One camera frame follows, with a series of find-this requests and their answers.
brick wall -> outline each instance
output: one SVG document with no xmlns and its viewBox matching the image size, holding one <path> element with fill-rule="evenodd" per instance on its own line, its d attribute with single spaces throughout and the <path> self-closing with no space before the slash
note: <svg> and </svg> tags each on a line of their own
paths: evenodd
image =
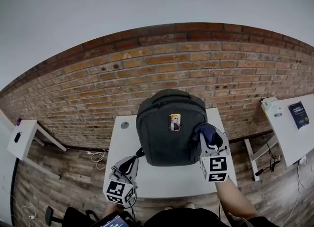
<svg viewBox="0 0 314 227">
<path fill-rule="evenodd" d="M 164 88 L 218 107 L 230 139 L 270 129 L 260 108 L 313 92 L 314 48 L 259 28 L 186 23 L 138 28 L 61 52 L 12 81 L 0 108 L 37 119 L 67 145 L 108 147 L 114 119 Z"/>
</svg>

book cover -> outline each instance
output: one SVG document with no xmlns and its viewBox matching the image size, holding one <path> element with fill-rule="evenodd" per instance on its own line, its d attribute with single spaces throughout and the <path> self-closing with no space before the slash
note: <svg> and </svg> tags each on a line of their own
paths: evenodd
<svg viewBox="0 0 314 227">
<path fill-rule="evenodd" d="M 310 123 L 301 101 L 290 105 L 289 110 L 298 129 Z"/>
</svg>

tabletop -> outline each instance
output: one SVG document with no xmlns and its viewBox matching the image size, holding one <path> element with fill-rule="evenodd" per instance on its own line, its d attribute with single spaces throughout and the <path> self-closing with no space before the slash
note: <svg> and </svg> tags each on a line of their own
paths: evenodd
<svg viewBox="0 0 314 227">
<path fill-rule="evenodd" d="M 225 132 L 218 109 L 206 109 L 206 112 L 208 123 Z M 129 123 L 129 127 L 122 129 L 121 124 L 125 121 Z M 134 155 L 141 147 L 135 121 L 135 115 L 116 117 L 105 171 L 104 193 L 111 167 L 119 160 Z M 231 155 L 227 158 L 229 175 L 236 184 L 236 174 Z M 216 192 L 215 184 L 205 181 L 199 162 L 188 166 L 154 167 L 147 163 L 144 156 L 139 158 L 135 181 L 138 185 L 137 196 L 139 198 L 175 198 Z"/>
<path fill-rule="evenodd" d="M 27 156 L 31 142 L 36 133 L 36 119 L 22 120 L 19 126 L 15 126 L 7 150 L 20 160 Z M 18 142 L 14 142 L 16 134 L 21 132 Z"/>
<path fill-rule="evenodd" d="M 298 130 L 288 106 L 299 101 L 310 123 Z M 265 111 L 265 114 L 278 139 L 286 165 L 290 166 L 314 148 L 314 94 L 279 100 L 279 107 L 282 116 L 274 117 L 275 111 Z"/>
</svg>

person's arm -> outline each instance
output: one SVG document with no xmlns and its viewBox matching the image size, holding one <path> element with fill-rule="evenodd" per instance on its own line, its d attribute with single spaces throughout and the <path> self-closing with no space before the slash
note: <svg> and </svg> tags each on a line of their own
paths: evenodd
<svg viewBox="0 0 314 227">
<path fill-rule="evenodd" d="M 253 204 L 240 192 L 230 178 L 225 182 L 215 183 L 221 206 L 227 215 L 249 220 L 259 216 Z"/>
<path fill-rule="evenodd" d="M 124 211 L 124 209 L 119 208 L 114 203 L 109 202 L 108 205 L 107 205 L 107 208 L 105 210 L 104 217 L 109 216 L 111 213 L 113 213 L 115 211 L 118 211 L 119 213 L 122 213 Z"/>
</svg>

white wall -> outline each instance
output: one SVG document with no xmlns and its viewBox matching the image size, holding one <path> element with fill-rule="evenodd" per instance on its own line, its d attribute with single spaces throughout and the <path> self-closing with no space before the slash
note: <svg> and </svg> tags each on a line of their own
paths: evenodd
<svg viewBox="0 0 314 227">
<path fill-rule="evenodd" d="M 314 45 L 313 0 L 1 0 L 0 89 L 43 60 L 131 28 L 221 22 Z"/>
<path fill-rule="evenodd" d="M 16 158 L 6 150 L 14 125 L 0 110 L 0 221 L 11 222 L 10 193 Z"/>
</svg>

